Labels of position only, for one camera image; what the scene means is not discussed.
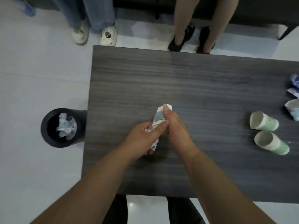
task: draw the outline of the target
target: green paper cup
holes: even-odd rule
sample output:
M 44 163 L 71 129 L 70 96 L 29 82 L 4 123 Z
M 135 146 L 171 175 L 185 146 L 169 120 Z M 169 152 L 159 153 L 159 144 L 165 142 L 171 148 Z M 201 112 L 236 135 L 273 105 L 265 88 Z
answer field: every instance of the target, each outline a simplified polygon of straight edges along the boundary
M 288 154 L 290 151 L 289 146 L 270 131 L 261 131 L 257 133 L 254 137 L 254 142 L 259 147 L 275 152 L 279 155 Z
M 260 131 L 274 131 L 279 122 L 261 111 L 253 112 L 250 116 L 250 128 Z

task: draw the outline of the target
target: floor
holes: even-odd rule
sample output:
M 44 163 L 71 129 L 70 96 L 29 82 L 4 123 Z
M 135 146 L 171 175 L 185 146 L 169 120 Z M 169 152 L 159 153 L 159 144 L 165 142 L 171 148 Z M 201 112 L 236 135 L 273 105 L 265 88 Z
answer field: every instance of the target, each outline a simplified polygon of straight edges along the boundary
M 117 18 L 116 46 L 167 49 L 171 15 L 155 20 L 151 13 L 117 9 Z M 39 128 L 52 109 L 87 109 L 92 47 L 100 40 L 90 34 L 85 46 L 75 45 L 61 12 L 38 9 L 29 18 L 13 0 L 0 0 L 0 28 L 0 223 L 29 223 L 80 179 L 84 143 L 53 148 Z M 229 25 L 211 54 L 299 61 L 299 28 L 278 41 L 285 29 Z M 184 52 L 195 51 L 195 33 Z M 129 224 L 169 223 L 166 198 L 129 195 L 127 201 Z M 277 223 L 299 218 L 299 204 L 256 204 Z

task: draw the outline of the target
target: dark pants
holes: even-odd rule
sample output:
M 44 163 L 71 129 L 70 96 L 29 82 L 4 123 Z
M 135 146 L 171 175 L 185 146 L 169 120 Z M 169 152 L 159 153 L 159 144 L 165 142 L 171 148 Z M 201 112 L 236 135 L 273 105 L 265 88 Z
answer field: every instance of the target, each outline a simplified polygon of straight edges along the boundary
M 204 220 L 189 198 L 167 197 L 170 224 L 204 224 Z M 116 195 L 103 224 L 128 222 L 127 198 Z

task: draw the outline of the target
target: hand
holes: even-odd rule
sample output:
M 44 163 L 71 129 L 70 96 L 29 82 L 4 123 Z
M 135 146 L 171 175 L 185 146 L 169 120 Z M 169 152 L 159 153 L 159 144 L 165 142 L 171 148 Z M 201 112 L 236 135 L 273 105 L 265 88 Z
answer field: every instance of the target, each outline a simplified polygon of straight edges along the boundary
M 169 122 L 166 120 L 160 123 L 153 131 L 149 133 L 145 132 L 145 129 L 149 128 L 151 124 L 152 122 L 149 121 L 135 126 L 125 141 L 120 145 L 120 148 L 126 150 L 132 161 L 136 161 L 149 151 L 155 140 L 157 140 L 168 128 Z
M 190 149 L 196 148 L 185 125 L 167 105 L 163 106 L 163 116 L 169 121 L 169 140 L 179 158 Z

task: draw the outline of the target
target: paper cup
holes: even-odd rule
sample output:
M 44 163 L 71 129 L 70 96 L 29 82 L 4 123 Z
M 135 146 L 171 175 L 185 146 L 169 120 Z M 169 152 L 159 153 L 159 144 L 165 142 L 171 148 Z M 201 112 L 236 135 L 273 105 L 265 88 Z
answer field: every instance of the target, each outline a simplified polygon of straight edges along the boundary
M 261 111 L 253 112 L 250 116 L 250 128 L 261 131 L 274 131 L 279 122 Z
M 286 102 L 284 105 L 295 121 L 299 121 L 299 99 Z
M 261 131 L 257 133 L 254 137 L 254 142 L 259 147 L 275 152 L 279 155 L 288 154 L 290 151 L 289 146 L 270 131 Z

